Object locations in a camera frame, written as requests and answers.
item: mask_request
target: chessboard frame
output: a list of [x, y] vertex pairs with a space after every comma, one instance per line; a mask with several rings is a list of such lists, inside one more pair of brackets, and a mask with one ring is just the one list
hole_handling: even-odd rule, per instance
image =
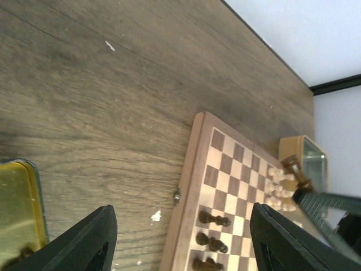
[[189, 237], [192, 235], [193, 222], [197, 216], [202, 177], [214, 128], [226, 133], [270, 164], [282, 168], [276, 158], [241, 135], [241, 131], [236, 131], [209, 112], [197, 113], [178, 185], [181, 196], [171, 215], [160, 271], [184, 270], [187, 265]]

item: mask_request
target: white wall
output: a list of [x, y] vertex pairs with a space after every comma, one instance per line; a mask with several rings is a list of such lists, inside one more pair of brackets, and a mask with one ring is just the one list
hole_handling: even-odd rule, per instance
[[330, 192], [361, 197], [361, 86], [315, 96], [314, 107], [315, 141], [329, 155]]
[[308, 84], [361, 73], [360, 0], [225, 0]]

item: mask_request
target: white paint chip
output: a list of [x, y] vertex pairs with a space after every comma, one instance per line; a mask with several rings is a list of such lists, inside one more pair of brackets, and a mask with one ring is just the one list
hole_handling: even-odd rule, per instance
[[113, 47], [108, 41], [105, 41], [105, 43], [109, 46], [109, 48], [110, 48], [112, 51], [115, 51], [114, 47]]
[[151, 219], [153, 220], [153, 221], [157, 221], [157, 222], [159, 222], [160, 221], [160, 218], [161, 218], [161, 212], [160, 212], [160, 210], [158, 210], [154, 215], [152, 215], [152, 217], [151, 217]]

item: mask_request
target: wooden chessboard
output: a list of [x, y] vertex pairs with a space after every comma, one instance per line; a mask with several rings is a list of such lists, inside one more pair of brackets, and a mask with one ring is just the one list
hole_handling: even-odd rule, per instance
[[[252, 141], [208, 112], [198, 113], [192, 127], [179, 189], [160, 270], [191, 271], [194, 259], [208, 257], [227, 271], [257, 270], [249, 230], [255, 202], [264, 203], [271, 194], [265, 186], [272, 182], [271, 167], [280, 163]], [[232, 225], [202, 224], [205, 210], [214, 216], [227, 216]], [[203, 232], [220, 239], [228, 253], [211, 252], [196, 243]]]

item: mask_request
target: wooden table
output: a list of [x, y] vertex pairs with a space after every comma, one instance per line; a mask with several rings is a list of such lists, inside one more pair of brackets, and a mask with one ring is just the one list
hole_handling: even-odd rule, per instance
[[113, 267], [157, 270], [205, 110], [273, 156], [314, 136], [312, 92], [221, 1], [0, 2], [0, 155], [39, 168], [51, 239], [111, 204]]

